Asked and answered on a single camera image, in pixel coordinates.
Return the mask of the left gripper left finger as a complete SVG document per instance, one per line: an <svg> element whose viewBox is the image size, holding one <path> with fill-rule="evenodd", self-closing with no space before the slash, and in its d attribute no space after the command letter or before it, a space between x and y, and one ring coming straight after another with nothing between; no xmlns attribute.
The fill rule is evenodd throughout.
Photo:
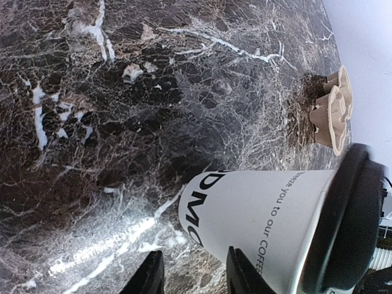
<svg viewBox="0 0 392 294"><path fill-rule="evenodd" d="M162 251L151 251L119 294L164 294Z"/></svg>

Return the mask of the black plastic cup lid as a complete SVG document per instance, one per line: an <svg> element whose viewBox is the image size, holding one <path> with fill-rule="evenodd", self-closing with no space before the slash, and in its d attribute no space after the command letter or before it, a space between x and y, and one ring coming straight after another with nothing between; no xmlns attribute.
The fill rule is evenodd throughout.
<svg viewBox="0 0 392 294"><path fill-rule="evenodd" d="M304 266L302 290L349 290L366 274L377 244L385 166L368 146L347 150L326 193Z"/></svg>

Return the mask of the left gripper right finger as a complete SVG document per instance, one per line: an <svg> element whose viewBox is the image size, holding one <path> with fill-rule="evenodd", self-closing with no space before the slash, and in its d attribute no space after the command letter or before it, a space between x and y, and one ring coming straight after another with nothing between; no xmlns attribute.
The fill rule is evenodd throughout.
<svg viewBox="0 0 392 294"><path fill-rule="evenodd" d="M226 268L229 293L266 293L262 277L241 249L228 248Z"/></svg>

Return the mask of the white paper coffee cup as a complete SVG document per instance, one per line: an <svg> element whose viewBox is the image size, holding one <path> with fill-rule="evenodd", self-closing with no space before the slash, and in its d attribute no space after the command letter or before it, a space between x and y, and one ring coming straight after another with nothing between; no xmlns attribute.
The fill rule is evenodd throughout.
<svg viewBox="0 0 392 294"><path fill-rule="evenodd" d="M333 172L211 171L181 193L183 229L224 262L241 249L276 293L296 293Z"/></svg>

